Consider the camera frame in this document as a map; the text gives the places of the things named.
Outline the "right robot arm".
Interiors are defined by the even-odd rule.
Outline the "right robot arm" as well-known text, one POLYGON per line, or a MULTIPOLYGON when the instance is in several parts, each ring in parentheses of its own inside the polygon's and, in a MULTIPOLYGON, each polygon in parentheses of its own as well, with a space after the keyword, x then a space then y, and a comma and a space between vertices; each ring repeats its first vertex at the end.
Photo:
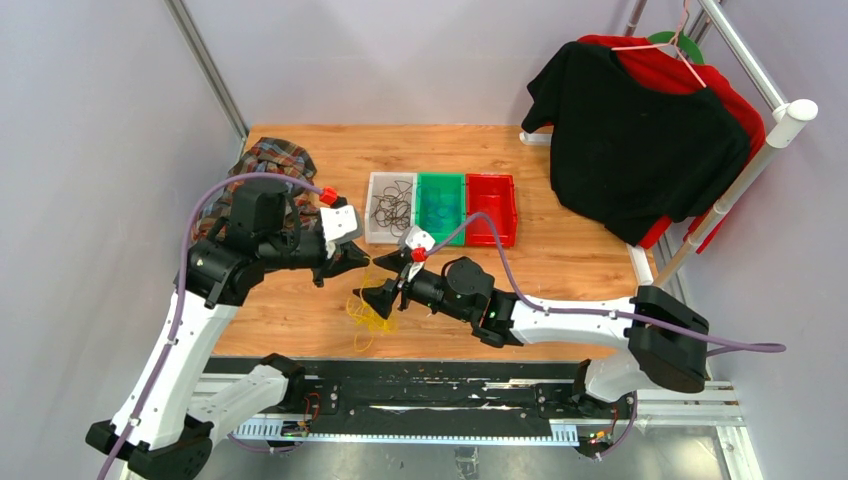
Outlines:
POLYGON ((614 349, 578 368, 571 400, 584 416, 597 416, 636 390, 694 394, 705 387, 702 338, 709 324, 660 288, 642 286, 633 297, 596 303, 553 301, 496 288, 494 277, 468 257, 448 262, 440 272, 400 251, 376 263, 396 278, 353 293, 382 318, 417 303, 469 324, 474 337, 494 348, 573 343, 614 349))

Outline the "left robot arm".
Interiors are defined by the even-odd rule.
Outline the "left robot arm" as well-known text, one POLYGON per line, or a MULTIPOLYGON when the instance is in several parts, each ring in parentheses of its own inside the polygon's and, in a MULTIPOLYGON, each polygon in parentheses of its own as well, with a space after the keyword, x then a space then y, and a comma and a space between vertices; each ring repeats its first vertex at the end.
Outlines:
POLYGON ((364 225, 356 209, 329 187, 317 188, 317 225, 284 226, 296 209, 283 174, 230 177, 230 213, 200 238, 181 240, 175 290, 162 331, 133 391, 109 420, 92 424, 87 443, 108 462, 122 460, 144 479, 193 479, 214 447, 265 409, 311 417, 304 369, 279 354, 211 398, 195 387, 219 337, 250 291, 269 272, 310 270, 313 283, 368 265, 357 246, 364 225))

